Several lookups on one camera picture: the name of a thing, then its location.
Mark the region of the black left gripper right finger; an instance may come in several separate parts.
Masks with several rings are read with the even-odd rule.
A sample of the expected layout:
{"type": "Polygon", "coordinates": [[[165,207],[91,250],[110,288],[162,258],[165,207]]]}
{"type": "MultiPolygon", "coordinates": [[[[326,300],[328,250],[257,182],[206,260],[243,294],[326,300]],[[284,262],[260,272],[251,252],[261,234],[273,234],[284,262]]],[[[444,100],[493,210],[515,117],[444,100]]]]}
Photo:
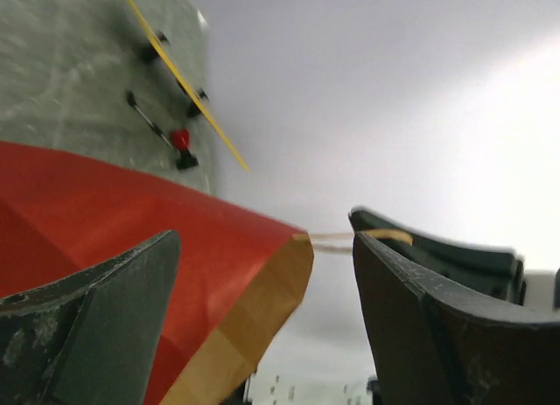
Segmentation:
{"type": "Polygon", "coordinates": [[[353,267],[384,403],[558,403],[556,313],[481,294],[366,234],[353,267]]]}

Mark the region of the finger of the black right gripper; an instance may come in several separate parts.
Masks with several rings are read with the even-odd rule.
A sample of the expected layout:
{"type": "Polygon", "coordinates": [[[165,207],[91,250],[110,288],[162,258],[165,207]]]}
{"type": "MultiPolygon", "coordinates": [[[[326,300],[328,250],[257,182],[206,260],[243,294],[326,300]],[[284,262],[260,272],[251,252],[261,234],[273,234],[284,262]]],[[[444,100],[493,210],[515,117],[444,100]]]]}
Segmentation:
{"type": "Polygon", "coordinates": [[[382,241],[405,258],[472,290],[512,304],[525,300],[524,260],[510,248],[460,244],[410,227],[368,210],[355,207],[348,215],[353,230],[401,230],[412,237],[410,244],[382,241]]]}

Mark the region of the red brown paper bag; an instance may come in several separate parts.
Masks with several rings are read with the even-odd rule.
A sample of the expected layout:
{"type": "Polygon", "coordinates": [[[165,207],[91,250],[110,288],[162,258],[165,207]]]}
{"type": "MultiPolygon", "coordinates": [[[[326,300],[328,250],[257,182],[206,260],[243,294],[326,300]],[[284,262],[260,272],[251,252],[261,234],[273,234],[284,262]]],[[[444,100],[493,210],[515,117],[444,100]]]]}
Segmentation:
{"type": "Polygon", "coordinates": [[[346,238],[4,142],[1,401],[222,404],[346,238]]]}

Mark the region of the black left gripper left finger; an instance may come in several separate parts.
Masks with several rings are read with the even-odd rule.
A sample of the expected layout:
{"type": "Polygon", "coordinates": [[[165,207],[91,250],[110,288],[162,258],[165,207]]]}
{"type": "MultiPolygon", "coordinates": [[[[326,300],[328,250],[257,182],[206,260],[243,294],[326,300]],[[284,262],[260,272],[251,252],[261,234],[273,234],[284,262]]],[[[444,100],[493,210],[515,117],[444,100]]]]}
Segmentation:
{"type": "Polygon", "coordinates": [[[179,268],[165,231],[1,300],[3,404],[141,404],[179,268]]]}

